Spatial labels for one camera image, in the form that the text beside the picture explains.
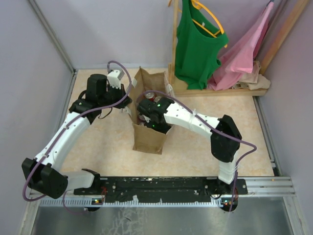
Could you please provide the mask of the tan canvas tote bag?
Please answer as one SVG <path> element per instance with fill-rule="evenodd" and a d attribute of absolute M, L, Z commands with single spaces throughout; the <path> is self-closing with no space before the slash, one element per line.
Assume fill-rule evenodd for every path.
<path fill-rule="evenodd" d="M 132 77 L 131 92 L 129 94 L 132 103 L 126 106 L 126 112 L 130 116 L 134 129 L 133 150 L 160 155 L 167 135 L 140 124 L 142 120 L 139 118 L 139 112 L 137 111 L 139 101 L 145 98 L 143 93 L 148 90 L 158 91 L 157 96 L 162 96 L 160 92 L 170 96 L 175 94 L 168 82 L 168 75 L 164 71 L 149 73 L 140 67 Z"/>

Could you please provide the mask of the red coke can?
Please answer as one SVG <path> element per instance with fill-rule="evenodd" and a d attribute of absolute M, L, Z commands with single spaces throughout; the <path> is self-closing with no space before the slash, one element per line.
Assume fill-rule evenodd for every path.
<path fill-rule="evenodd" d="M 152 102 L 154 102 L 154 99 L 156 98 L 156 94 L 154 92 L 146 92 L 144 94 L 144 97 Z"/>

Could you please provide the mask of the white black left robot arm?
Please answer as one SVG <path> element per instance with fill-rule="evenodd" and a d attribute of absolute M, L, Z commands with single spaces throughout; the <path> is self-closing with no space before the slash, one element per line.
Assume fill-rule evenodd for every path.
<path fill-rule="evenodd" d="M 62 165 L 82 133 L 101 115 L 103 109 L 123 109 L 132 102 L 121 83 L 124 72 L 111 70 L 108 75 L 92 74 L 87 80 L 87 88 L 82 91 L 69 109 L 66 119 L 47 146 L 34 159 L 26 158 L 22 171 L 26 182 L 23 186 L 57 199 L 66 191 L 85 188 L 96 194 L 102 188 L 99 174 L 88 169 L 61 173 Z"/>

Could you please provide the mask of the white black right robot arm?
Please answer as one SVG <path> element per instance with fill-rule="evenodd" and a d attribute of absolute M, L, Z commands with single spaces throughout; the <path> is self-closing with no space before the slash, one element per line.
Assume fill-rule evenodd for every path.
<path fill-rule="evenodd" d="M 149 119 L 148 126 L 154 130 L 165 130 L 170 125 L 175 125 L 208 139 L 211 154 L 219 161 L 219 190 L 228 194 L 235 189 L 236 159 L 240 148 L 237 140 L 241 140 L 242 136 L 230 116 L 214 118 L 197 114 L 166 97 L 158 102 L 143 99 L 139 102 L 137 111 Z"/>

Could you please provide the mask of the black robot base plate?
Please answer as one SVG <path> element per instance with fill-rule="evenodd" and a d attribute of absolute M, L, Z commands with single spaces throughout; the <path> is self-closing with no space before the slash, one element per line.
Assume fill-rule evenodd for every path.
<path fill-rule="evenodd" d="M 246 181 L 228 185 L 216 177 L 97 177 L 90 188 L 74 190 L 74 195 L 100 195 L 105 202 L 139 203 L 210 202 L 211 196 L 247 195 Z"/>

